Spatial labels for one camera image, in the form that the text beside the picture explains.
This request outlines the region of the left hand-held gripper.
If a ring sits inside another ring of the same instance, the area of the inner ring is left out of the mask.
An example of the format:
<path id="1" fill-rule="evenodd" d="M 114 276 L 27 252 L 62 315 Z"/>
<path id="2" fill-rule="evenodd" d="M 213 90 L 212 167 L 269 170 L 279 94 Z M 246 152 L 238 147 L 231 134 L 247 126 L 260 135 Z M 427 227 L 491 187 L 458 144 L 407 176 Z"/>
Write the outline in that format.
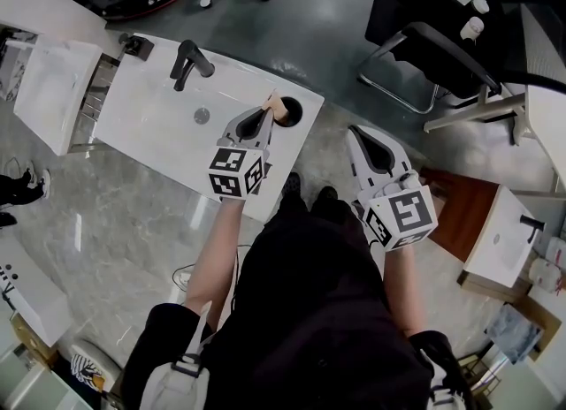
<path id="1" fill-rule="evenodd" d="M 209 167 L 212 192 L 220 199 L 246 200 L 257 195 L 269 166 L 274 116 L 255 107 L 233 118 L 217 141 Z"/>

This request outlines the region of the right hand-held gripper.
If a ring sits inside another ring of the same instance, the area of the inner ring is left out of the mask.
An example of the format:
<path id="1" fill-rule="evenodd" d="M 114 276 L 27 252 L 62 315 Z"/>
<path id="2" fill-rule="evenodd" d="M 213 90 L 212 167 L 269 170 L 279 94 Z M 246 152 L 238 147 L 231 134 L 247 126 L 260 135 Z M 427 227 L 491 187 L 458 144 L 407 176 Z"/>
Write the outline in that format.
<path id="1" fill-rule="evenodd" d="M 347 147 L 360 187 L 352 205 L 368 243 L 388 252 L 428 237 L 438 226 L 432 194 L 402 145 L 378 129 L 351 125 Z"/>

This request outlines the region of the small tan object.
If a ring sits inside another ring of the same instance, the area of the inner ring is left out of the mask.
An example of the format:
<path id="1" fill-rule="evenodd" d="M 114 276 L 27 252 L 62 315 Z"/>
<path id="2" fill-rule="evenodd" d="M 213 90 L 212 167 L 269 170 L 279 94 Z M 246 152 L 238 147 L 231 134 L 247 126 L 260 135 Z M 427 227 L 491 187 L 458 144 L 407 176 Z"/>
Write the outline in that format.
<path id="1" fill-rule="evenodd" d="M 284 125 L 288 120 L 288 109 L 276 90 L 273 90 L 264 101 L 262 109 L 271 110 L 274 120 L 280 125 Z"/>

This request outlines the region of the person's right forearm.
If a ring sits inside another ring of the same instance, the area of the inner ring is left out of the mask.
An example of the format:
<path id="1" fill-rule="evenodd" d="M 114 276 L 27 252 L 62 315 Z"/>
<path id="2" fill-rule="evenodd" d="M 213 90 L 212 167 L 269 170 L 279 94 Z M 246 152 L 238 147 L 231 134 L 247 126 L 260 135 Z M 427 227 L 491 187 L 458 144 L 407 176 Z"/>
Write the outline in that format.
<path id="1" fill-rule="evenodd" d="M 413 246 L 386 252 L 383 283 L 397 328 L 407 337 L 425 331 L 425 311 L 418 289 Z"/>

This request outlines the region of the white shoulder bag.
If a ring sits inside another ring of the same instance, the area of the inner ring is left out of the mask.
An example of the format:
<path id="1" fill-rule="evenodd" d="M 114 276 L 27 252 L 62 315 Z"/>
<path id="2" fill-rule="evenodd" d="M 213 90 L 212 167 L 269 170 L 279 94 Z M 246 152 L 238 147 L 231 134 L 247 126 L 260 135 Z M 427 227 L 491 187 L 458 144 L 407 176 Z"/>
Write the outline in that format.
<path id="1" fill-rule="evenodd" d="M 139 410 L 204 410 L 210 372 L 202 365 L 201 340 L 210 307 L 211 301 L 202 307 L 186 351 L 176 361 L 154 369 Z"/>

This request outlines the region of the person's left forearm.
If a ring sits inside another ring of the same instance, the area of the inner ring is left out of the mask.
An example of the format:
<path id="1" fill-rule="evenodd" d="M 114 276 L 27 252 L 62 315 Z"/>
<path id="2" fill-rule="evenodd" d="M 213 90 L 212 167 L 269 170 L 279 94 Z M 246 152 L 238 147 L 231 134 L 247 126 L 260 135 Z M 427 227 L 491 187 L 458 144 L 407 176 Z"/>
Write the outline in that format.
<path id="1" fill-rule="evenodd" d="M 210 305 L 208 324 L 218 329 L 235 269 L 244 200 L 224 199 L 187 283 L 185 306 L 197 314 Z"/>

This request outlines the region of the person's left black shoe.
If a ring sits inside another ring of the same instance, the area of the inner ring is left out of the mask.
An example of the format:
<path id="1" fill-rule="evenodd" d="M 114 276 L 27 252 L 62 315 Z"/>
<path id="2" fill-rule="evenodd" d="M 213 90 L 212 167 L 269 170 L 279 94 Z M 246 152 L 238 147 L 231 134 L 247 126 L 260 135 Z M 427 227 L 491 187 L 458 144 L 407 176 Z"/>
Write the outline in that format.
<path id="1" fill-rule="evenodd" d="M 301 177 L 296 171 L 292 171 L 283 185 L 282 198 L 300 198 L 302 192 Z"/>

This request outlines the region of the reddish brown wooden cabinet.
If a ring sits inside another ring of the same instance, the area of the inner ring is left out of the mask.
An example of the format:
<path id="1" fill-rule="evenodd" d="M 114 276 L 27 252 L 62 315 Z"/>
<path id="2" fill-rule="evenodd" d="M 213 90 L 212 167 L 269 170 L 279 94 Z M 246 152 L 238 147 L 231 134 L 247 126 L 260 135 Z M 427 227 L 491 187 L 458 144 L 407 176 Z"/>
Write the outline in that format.
<path id="1" fill-rule="evenodd" d="M 441 205 L 438 226 L 430 239 L 461 262 L 466 262 L 500 185 L 426 167 L 421 169 L 420 178 L 430 187 L 435 205 Z"/>

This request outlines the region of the black office chair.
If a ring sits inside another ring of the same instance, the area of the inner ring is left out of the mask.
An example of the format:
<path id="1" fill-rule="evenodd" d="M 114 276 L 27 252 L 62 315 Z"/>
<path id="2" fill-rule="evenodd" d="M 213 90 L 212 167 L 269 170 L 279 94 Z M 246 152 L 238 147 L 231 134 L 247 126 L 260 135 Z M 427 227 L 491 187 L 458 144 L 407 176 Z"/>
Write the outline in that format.
<path id="1" fill-rule="evenodd" d="M 424 22 L 411 22 L 399 29 L 390 28 L 387 33 L 379 34 L 370 28 L 366 31 L 366 39 L 378 47 L 358 65 L 357 79 L 389 96 L 412 113 L 430 113 L 440 87 L 455 95 L 471 95 L 473 90 L 482 87 L 496 94 L 502 91 L 502 84 L 469 53 L 462 42 L 452 41 Z M 381 59 L 388 53 L 393 54 L 395 60 L 405 61 L 416 67 L 433 84 L 427 109 L 418 109 L 365 74 L 365 69 L 372 60 Z"/>

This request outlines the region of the small black box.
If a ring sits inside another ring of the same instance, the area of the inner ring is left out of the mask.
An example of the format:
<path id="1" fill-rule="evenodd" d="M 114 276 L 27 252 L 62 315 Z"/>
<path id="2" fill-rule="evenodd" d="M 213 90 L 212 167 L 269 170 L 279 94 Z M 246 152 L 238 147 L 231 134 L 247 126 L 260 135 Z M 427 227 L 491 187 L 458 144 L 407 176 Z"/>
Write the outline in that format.
<path id="1" fill-rule="evenodd" d="M 138 35 L 129 35 L 123 33 L 119 36 L 119 44 L 122 46 L 123 52 L 132 57 L 138 57 L 142 61 L 147 61 L 155 44 L 145 37 Z"/>

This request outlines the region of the metal rack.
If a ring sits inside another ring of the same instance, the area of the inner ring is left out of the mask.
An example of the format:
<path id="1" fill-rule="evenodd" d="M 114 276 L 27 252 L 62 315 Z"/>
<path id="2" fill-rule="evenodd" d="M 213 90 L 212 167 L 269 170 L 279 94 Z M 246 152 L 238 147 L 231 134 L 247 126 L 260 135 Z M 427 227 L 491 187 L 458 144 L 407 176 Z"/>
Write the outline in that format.
<path id="1" fill-rule="evenodd" d="M 118 71 L 120 62 L 102 54 L 80 103 L 71 134 L 68 154 L 106 152 L 112 147 L 95 137 L 103 104 Z"/>

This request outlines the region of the small black faucet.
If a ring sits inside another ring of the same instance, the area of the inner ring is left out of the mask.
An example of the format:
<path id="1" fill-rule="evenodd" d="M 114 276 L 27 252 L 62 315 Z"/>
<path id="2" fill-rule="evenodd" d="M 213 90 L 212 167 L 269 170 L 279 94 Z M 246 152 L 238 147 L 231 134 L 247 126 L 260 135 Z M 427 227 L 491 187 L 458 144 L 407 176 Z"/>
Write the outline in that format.
<path id="1" fill-rule="evenodd" d="M 543 232 L 545 230 L 546 227 L 546 223 L 542 222 L 538 219 L 526 216 L 526 215 L 521 215 L 520 219 L 519 219 L 519 223 L 529 226 L 530 228 L 532 228 L 532 232 L 529 236 L 529 238 L 527 239 L 527 243 L 531 244 L 534 240 L 534 238 L 536 237 L 536 234 L 538 232 Z"/>

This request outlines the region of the person's black shirt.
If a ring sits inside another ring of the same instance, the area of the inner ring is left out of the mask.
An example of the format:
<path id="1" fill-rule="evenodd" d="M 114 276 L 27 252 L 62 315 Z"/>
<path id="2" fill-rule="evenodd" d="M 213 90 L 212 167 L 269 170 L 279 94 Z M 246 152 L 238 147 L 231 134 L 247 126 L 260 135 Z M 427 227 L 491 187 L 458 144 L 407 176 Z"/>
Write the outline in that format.
<path id="1" fill-rule="evenodd" d="M 475 410 L 447 337 L 404 335 L 368 251 L 315 217 L 264 227 L 233 312 L 203 340 L 205 410 L 426 410 L 447 397 Z"/>

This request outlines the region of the black mesh chair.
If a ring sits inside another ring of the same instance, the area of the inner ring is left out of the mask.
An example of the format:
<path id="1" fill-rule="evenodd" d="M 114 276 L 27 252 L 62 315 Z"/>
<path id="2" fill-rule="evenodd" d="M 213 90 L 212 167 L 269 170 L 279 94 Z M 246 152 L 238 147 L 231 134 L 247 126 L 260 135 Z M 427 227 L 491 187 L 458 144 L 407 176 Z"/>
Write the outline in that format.
<path id="1" fill-rule="evenodd" d="M 550 0 L 486 1 L 493 76 L 566 95 L 566 15 Z"/>

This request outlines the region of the white counter with black dots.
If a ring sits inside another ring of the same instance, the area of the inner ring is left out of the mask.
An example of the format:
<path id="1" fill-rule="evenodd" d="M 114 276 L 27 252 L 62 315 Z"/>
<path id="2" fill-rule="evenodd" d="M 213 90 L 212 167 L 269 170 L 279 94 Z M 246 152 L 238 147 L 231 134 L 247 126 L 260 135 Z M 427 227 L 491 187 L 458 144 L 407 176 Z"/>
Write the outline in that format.
<path id="1" fill-rule="evenodd" d="M 0 233 L 0 290 L 36 335 L 54 346 L 72 325 L 67 296 L 12 235 Z"/>

